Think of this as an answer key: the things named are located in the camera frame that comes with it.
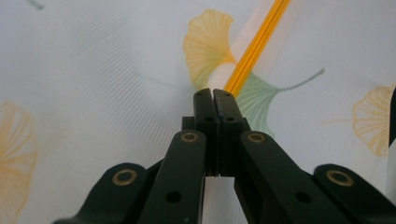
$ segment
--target ginkgo leaf pattern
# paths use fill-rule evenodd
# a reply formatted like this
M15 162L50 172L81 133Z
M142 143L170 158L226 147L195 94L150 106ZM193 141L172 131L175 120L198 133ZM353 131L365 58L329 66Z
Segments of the ginkgo leaf pattern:
M236 63L229 44L233 18L208 9L191 20L183 49L192 84L197 90L207 86L210 74L224 63Z
M191 20L183 47L191 82L197 90L207 88L210 75L223 63L237 64L229 44L232 22L231 16L213 9L208 9L201 16ZM283 89L250 74L236 100L242 114L254 130L274 136L266 121L274 97L282 91L300 87L323 73L324 69L321 69L308 80Z
M287 88L275 87L254 74L250 74L236 101L253 130L261 131L274 137L274 133L267 125L268 109L274 97L282 91L296 89L322 74L324 74L324 69L321 69L306 81Z
M388 156L390 100L395 87L376 87L353 106L355 134L378 156Z
M10 224L26 203L37 144L28 112L6 102L0 113L0 223Z

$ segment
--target screw hole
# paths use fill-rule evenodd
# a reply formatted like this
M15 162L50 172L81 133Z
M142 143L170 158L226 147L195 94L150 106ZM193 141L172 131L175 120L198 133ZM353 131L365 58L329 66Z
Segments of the screw hole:
M166 201L169 203L178 203L181 200L181 194L178 191L171 191L166 194Z
M311 197L304 192L297 192L296 198L300 203L311 203L312 202Z
M113 176L113 184L117 186L126 186L133 183L137 178L137 172L131 169L123 169Z
M329 178L334 184L343 186L343 187L352 187L355 184L355 181L350 177L350 175L337 170L329 170L326 172L327 178Z
M181 140L185 142L194 142L198 139L198 135L196 133L184 133L181 135Z
M265 141L265 137L258 133L251 133L250 135L247 136L247 139L255 143L261 143Z

